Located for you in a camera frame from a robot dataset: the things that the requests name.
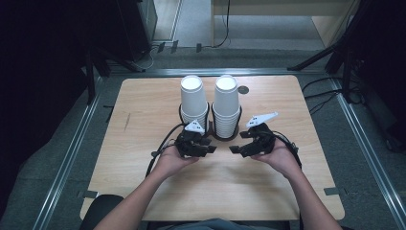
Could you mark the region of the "person's right hand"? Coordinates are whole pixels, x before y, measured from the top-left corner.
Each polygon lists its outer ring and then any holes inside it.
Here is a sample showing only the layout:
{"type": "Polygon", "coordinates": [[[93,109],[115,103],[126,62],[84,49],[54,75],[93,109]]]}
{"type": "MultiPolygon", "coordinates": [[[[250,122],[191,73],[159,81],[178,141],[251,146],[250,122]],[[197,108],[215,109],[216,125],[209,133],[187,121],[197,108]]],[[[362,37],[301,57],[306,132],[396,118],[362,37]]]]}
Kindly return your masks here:
{"type": "Polygon", "coordinates": [[[275,146],[270,153],[256,154],[252,159],[268,164],[287,179],[298,178],[303,173],[293,154],[280,140],[275,141],[275,146]]]}

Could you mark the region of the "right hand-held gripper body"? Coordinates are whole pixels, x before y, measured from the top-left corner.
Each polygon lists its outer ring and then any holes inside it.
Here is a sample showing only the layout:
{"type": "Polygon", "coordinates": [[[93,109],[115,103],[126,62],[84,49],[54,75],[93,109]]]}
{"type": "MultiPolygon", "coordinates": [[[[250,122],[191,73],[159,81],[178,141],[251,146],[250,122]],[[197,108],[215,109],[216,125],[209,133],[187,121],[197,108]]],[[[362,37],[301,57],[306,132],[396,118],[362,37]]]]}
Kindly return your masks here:
{"type": "Polygon", "coordinates": [[[274,147],[276,135],[269,129],[266,121],[279,115],[272,112],[262,115],[254,115],[246,124],[248,128],[246,137],[252,138],[253,142],[245,147],[244,155],[252,156],[261,152],[269,153],[274,147]]]}

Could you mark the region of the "black chair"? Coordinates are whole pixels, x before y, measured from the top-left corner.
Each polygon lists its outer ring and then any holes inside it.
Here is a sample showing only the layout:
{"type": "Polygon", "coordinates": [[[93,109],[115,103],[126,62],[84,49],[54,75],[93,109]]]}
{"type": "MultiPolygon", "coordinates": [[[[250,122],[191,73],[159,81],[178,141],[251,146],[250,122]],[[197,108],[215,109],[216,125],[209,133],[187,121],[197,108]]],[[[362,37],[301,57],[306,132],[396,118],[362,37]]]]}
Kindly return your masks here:
{"type": "Polygon", "coordinates": [[[100,195],[91,203],[79,230],[93,230],[124,198],[119,195],[100,195]]]}

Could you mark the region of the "stack of white paper cups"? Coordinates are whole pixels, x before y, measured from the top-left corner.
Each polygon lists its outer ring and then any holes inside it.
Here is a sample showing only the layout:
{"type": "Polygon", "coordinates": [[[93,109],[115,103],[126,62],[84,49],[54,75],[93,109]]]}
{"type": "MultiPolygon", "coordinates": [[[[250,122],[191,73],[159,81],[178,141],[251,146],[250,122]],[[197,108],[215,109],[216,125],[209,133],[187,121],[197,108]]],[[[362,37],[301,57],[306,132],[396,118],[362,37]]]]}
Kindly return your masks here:
{"type": "Polygon", "coordinates": [[[209,105],[203,81],[196,75],[188,75],[181,80],[180,116],[185,124],[192,123],[195,131],[205,134],[208,130],[209,105]]]}
{"type": "Polygon", "coordinates": [[[221,139],[233,137],[240,117],[237,80],[233,76],[223,75],[216,79],[212,111],[215,135],[221,139]]]}

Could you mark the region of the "black double cup holder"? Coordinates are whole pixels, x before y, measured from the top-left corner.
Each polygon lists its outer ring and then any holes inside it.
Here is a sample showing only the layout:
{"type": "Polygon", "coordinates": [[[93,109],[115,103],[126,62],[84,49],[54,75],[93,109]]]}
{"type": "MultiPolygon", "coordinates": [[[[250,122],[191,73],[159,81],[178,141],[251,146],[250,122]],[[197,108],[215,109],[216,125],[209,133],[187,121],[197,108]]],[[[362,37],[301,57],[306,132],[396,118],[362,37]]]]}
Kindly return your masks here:
{"type": "Polygon", "coordinates": [[[199,115],[187,114],[183,105],[179,105],[179,117],[182,123],[188,125],[198,122],[202,128],[200,134],[203,137],[213,136],[216,140],[230,141],[238,135],[238,123],[241,117],[240,107],[233,115],[221,115],[214,109],[214,103],[207,103],[204,111],[199,115]]]}

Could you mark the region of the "metal floor rail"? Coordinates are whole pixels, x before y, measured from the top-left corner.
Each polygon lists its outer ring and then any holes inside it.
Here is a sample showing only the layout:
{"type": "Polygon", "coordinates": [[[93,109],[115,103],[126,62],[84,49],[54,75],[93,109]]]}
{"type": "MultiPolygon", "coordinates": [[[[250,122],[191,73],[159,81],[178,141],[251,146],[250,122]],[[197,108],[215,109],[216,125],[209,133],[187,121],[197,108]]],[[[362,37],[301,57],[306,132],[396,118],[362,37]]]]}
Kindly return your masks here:
{"type": "Polygon", "coordinates": [[[395,190],[394,184],[384,169],[381,161],[372,147],[372,143],[360,123],[353,106],[343,96],[338,97],[338,102],[350,124],[355,139],[363,152],[364,158],[372,172],[376,184],[387,203],[387,206],[395,220],[399,230],[406,230],[406,206],[399,193],[395,190]]]}
{"type": "Polygon", "coordinates": [[[126,69],[115,69],[111,77],[123,78],[178,78],[187,75],[199,77],[214,77],[221,75],[232,76],[275,76],[275,75],[324,75],[324,69],[304,69],[290,71],[287,68],[187,68],[187,69],[148,69],[141,72],[131,72],[126,69]]]}
{"type": "Polygon", "coordinates": [[[45,200],[42,203],[39,214],[34,222],[33,230],[47,230],[55,211],[59,211],[61,209],[61,205],[59,204],[60,199],[63,195],[66,183],[68,182],[71,170],[76,162],[76,158],[86,131],[99,103],[100,90],[102,90],[103,85],[104,79],[102,77],[98,77],[96,81],[96,96],[84,110],[84,113],[79,121],[79,125],[67,151],[65,152],[64,158],[57,171],[52,186],[50,187],[48,193],[46,194],[45,200]]]}

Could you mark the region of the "black cabinet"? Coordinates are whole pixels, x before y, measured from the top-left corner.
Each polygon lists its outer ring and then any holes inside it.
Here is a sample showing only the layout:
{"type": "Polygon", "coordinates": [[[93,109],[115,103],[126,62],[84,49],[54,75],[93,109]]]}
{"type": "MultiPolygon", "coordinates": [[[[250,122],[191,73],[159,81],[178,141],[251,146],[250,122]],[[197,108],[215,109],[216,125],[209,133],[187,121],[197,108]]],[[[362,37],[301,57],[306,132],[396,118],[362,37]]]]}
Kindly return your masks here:
{"type": "Polygon", "coordinates": [[[152,47],[158,19],[154,0],[117,0],[117,3],[129,45],[129,59],[136,60],[152,47]]]}

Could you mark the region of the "person's left hand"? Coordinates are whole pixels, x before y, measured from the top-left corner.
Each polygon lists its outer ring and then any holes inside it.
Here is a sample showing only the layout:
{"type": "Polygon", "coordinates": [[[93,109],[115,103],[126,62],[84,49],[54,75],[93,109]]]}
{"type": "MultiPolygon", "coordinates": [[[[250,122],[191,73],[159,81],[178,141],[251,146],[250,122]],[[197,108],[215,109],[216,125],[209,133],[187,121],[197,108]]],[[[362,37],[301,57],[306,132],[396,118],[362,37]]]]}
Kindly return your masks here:
{"type": "Polygon", "coordinates": [[[161,153],[152,173],[160,178],[167,179],[197,161],[197,157],[182,157],[177,147],[170,146],[161,153]]]}

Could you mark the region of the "black tripod stand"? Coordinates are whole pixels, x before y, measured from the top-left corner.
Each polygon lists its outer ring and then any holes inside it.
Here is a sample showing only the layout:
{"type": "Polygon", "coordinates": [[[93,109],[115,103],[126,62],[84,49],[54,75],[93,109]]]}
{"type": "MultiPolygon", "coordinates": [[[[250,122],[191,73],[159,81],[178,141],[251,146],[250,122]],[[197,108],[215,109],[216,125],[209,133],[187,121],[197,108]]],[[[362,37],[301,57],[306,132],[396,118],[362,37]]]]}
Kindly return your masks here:
{"type": "Polygon", "coordinates": [[[350,21],[341,37],[332,45],[316,55],[304,60],[303,62],[288,67],[288,71],[302,71],[307,66],[314,62],[330,55],[330,58],[325,66],[328,74],[335,74],[341,65],[344,65],[344,73],[342,77],[342,95],[346,100],[350,97],[350,71],[351,61],[354,57],[355,43],[360,40],[361,32],[366,28],[365,15],[369,12],[372,6],[372,0],[361,0],[360,7],[355,13],[355,16],[350,21]]]}

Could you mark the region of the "light wooden desk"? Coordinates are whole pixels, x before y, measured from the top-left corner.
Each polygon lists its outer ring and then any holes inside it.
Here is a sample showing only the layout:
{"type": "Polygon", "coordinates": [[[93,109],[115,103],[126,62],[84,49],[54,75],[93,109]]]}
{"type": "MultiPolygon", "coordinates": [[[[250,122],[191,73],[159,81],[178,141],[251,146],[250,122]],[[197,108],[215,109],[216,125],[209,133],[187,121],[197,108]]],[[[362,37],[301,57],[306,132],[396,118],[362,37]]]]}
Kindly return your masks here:
{"type": "Polygon", "coordinates": [[[296,39],[327,47],[345,30],[360,0],[211,0],[212,42],[230,20],[234,46],[255,48],[296,39]]]}

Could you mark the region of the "black metal stand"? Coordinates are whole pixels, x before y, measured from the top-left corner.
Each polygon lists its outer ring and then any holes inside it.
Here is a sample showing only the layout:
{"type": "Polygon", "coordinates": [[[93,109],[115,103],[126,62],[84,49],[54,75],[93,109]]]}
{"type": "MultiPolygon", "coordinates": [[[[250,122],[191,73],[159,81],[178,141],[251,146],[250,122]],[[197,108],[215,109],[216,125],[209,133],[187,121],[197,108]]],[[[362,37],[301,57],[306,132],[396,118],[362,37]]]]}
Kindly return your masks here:
{"type": "Polygon", "coordinates": [[[137,67],[134,63],[130,63],[122,58],[114,56],[102,48],[90,47],[85,55],[85,74],[87,78],[87,103],[90,104],[96,99],[96,82],[95,71],[103,77],[109,77],[111,69],[107,64],[108,60],[113,60],[130,72],[143,73],[145,68],[137,67]]]}

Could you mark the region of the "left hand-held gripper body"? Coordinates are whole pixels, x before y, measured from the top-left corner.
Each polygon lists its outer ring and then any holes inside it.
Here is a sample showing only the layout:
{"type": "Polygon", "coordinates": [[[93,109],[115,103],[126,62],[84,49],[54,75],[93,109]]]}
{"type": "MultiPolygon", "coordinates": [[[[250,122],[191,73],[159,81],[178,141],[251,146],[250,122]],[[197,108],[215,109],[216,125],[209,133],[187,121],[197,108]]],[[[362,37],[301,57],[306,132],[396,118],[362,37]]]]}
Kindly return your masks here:
{"type": "Polygon", "coordinates": [[[205,148],[200,145],[203,132],[204,128],[197,120],[193,120],[184,127],[175,140],[175,146],[182,157],[205,156],[205,148]]]}

